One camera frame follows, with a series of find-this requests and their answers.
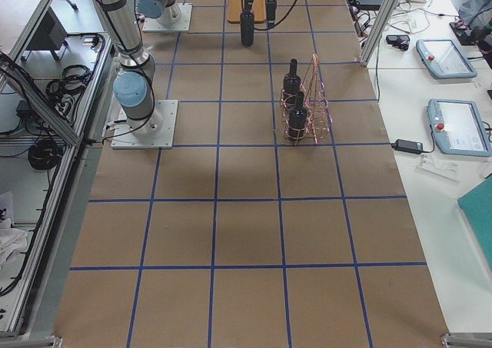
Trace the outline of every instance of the tablet device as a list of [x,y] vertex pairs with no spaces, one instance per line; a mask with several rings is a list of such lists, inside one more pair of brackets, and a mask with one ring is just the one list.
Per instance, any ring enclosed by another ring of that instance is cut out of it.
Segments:
[[454,40],[419,39],[415,48],[435,78],[474,78],[477,76],[477,71]]
[[427,107],[436,145],[444,154],[492,157],[492,148],[473,101],[433,99]]

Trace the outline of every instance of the black bottle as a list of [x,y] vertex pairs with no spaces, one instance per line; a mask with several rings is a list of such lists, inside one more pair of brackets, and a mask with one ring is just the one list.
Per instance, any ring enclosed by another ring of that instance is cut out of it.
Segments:
[[301,78],[296,74],[298,71],[298,61],[291,59],[291,66],[288,74],[284,76],[284,105],[291,110],[295,105],[295,96],[301,90]]
[[298,92],[295,96],[295,106],[289,111],[289,139],[296,141],[304,136],[307,112],[304,107],[304,92]]

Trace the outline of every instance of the blue joint cap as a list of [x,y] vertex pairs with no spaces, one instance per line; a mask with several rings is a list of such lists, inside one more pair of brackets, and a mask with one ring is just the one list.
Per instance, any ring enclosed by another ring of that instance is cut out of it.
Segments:
[[134,108],[145,100],[147,81],[139,73],[126,71],[113,83],[113,92],[124,108]]
[[164,13],[164,7],[159,1],[139,0],[138,10],[150,19],[157,19]]

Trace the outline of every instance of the wire rack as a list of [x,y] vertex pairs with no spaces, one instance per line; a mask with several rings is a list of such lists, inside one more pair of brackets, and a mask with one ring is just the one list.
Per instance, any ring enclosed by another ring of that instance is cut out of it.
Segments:
[[320,61],[316,54],[313,54],[304,74],[301,90],[304,92],[304,105],[308,113],[304,128],[298,129],[289,125],[289,112],[294,108],[295,95],[284,93],[284,89],[281,89],[284,138],[292,140],[296,145],[301,139],[306,138],[313,139],[314,143],[318,144],[330,134],[332,120],[328,111],[329,102],[324,93],[324,83],[321,81]]

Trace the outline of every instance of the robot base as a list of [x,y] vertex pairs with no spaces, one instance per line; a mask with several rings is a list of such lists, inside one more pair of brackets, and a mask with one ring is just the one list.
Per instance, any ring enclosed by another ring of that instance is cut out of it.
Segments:
[[191,22],[192,4],[178,4],[181,9],[181,19],[179,22],[166,27],[161,23],[157,23],[155,19],[145,18],[143,32],[146,33],[176,33],[178,31],[189,31]]
[[[164,118],[162,128],[149,134],[128,133],[112,139],[113,148],[172,148],[175,137],[176,116],[178,115],[178,100],[156,100],[155,109]],[[126,114],[121,109],[118,119],[126,119]],[[115,135],[130,131],[129,126],[121,124],[116,127]]]

